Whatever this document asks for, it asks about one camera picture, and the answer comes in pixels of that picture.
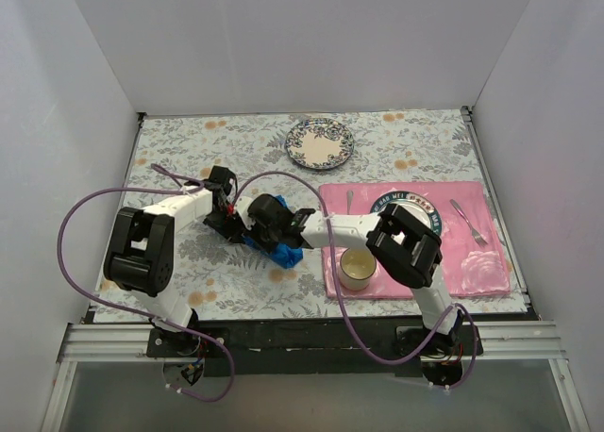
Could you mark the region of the blue cloth napkin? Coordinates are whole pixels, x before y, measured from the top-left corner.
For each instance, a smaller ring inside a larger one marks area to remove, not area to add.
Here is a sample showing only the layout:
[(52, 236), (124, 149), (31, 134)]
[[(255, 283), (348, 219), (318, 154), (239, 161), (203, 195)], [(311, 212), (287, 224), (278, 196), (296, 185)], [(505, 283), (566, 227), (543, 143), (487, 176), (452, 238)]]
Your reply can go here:
[[(285, 207), (287, 203), (281, 196), (276, 196), (277, 200)], [(285, 244), (280, 244), (273, 253), (266, 253), (261, 250), (249, 237), (246, 236), (248, 230), (246, 229), (243, 233), (243, 241), (248, 246), (262, 252), (265, 256), (270, 258), (275, 264), (284, 269), (291, 269), (303, 258), (303, 251), (299, 249), (293, 249)]]

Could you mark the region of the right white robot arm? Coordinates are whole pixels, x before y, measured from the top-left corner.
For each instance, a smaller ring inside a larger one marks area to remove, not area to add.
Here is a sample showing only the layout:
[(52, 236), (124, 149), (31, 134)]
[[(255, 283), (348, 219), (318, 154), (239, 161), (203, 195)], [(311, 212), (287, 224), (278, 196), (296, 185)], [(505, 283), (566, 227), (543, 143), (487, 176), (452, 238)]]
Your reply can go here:
[(420, 308), (428, 346), (448, 354), (461, 343), (462, 317), (445, 283), (434, 277), (443, 255), (442, 241), (400, 205), (364, 215), (327, 215), (327, 211), (283, 206), (275, 196), (242, 197), (235, 211), (243, 234), (270, 253), (283, 243), (291, 248), (366, 249), (390, 278), (411, 290)]

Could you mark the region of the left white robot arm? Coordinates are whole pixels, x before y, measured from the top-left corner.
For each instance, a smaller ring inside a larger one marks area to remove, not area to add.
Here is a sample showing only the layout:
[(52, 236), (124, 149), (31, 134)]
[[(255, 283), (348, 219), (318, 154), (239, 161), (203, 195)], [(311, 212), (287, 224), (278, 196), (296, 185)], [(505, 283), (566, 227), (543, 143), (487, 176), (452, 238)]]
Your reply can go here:
[(168, 344), (180, 356), (193, 355), (201, 335), (192, 327), (196, 313), (170, 285), (176, 233), (200, 220), (227, 241), (241, 243), (243, 222), (229, 199), (237, 190), (236, 175), (214, 166), (207, 179), (187, 180), (177, 195), (140, 209), (121, 208), (116, 216), (104, 277), (138, 299), (155, 326), (170, 331)]

